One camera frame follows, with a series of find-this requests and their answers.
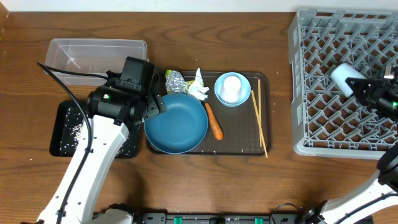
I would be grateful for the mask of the light blue cup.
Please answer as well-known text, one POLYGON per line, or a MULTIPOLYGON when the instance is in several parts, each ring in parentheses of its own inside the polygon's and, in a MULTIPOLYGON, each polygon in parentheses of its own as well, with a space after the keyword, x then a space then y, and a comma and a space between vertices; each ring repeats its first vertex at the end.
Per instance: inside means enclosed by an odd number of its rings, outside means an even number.
POLYGON ((365 79, 366 77, 355 70, 351 65, 347 63, 342 63, 337 66, 330 75, 331 79, 336 83, 337 87, 340 89, 345 97, 349 97, 353 94, 353 90, 349 87, 346 82, 347 78, 360 78, 365 79))

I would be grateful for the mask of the dark blue plate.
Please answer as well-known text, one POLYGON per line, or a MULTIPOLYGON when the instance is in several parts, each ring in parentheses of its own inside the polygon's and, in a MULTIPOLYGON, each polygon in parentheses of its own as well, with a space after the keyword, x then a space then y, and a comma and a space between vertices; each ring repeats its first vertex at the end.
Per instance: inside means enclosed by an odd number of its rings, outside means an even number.
POLYGON ((183 93, 162 97, 167 111, 144 123, 150 144, 166 154, 183 154, 197 147, 208 130, 208 115, 201 102, 183 93))

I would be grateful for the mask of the white rice pile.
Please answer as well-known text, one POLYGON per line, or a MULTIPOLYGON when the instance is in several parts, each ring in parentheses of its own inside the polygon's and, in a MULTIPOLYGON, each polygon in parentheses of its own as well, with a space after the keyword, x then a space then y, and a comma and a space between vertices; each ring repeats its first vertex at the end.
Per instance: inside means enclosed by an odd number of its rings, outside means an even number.
MULTIPOLYGON (((76 107, 69 107, 63 112, 64 119, 61 125, 62 130, 59 132, 60 140, 58 146, 55 146, 55 155, 61 157, 71 157, 77 149, 78 143, 82 138, 82 132, 86 130, 85 122, 76 107)), ((132 158, 137 153, 136 139, 127 137, 120 150, 116 153, 117 158, 132 158)))

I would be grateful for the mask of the light blue bowl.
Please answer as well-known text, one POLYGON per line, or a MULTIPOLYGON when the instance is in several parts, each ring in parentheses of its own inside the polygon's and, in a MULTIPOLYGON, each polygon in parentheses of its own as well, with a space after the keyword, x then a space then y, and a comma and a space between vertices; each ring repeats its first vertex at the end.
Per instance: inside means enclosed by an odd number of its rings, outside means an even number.
POLYGON ((236 72, 228 72, 228 73, 222 74, 219 78, 217 78, 215 85, 214 85, 214 92, 215 92, 217 99, 225 106, 237 107, 237 106, 243 104, 251 95, 251 85, 250 85, 248 79, 245 76, 243 76, 242 74, 236 73, 236 72), (240 98, 239 98, 238 102, 236 102, 235 104, 226 103, 220 98, 220 90, 221 90, 221 87, 223 85, 225 78, 227 78, 228 76, 232 76, 232 75, 239 77, 239 79, 241 80, 241 83, 242 83, 240 98))

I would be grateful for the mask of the wooden chopstick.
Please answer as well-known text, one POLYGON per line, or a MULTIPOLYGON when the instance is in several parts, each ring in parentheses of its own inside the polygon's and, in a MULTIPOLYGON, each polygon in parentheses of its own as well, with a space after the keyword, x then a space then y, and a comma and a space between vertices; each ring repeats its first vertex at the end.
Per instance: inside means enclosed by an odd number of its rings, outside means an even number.
POLYGON ((260 135, 260 139, 261 139, 261 145, 263 146, 265 157, 268 158, 266 143, 264 140, 264 133, 262 130, 262 124, 261 124, 260 116, 259 116, 259 109, 257 107, 257 102, 256 102, 256 98, 255 98, 253 90, 251 90, 251 96, 252 96, 252 101, 253 101, 253 105, 254 105, 254 110, 256 113, 256 119, 257 119, 257 124, 258 124, 258 128, 259 128, 259 133, 260 133, 259 135, 260 135))
MULTIPOLYGON (((261 80, 260 79, 257 80, 257 95, 258 95, 259 124, 260 124, 260 127, 262 127, 262 125, 261 125, 262 124, 262 118, 261 118, 262 103, 261 103, 261 80)), ((262 134, 259 133, 259 135, 260 135, 260 147, 262 147, 262 141, 261 141, 262 134)))

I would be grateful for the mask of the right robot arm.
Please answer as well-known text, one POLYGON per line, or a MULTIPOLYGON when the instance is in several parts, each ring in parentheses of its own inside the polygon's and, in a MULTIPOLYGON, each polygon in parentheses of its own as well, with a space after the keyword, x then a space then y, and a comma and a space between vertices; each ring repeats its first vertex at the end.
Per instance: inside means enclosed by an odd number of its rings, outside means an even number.
MULTIPOLYGON (((397 119, 397 78, 347 78, 354 96, 371 109, 397 119)), ((397 145, 388 149, 377 170, 363 185, 333 200, 325 200, 297 223, 356 223, 384 208, 397 205, 397 145)))

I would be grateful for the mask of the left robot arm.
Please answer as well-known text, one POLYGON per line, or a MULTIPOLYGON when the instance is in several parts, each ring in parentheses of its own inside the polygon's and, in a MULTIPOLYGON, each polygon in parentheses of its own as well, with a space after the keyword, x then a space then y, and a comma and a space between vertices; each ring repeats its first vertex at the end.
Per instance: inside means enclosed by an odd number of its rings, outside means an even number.
POLYGON ((80 111, 85 123, 77 149, 37 223, 132 223, 133 215, 114 208, 93 218, 94 208, 129 130, 166 112, 160 79, 154 64, 127 57, 120 74, 89 94, 87 109, 80 111))

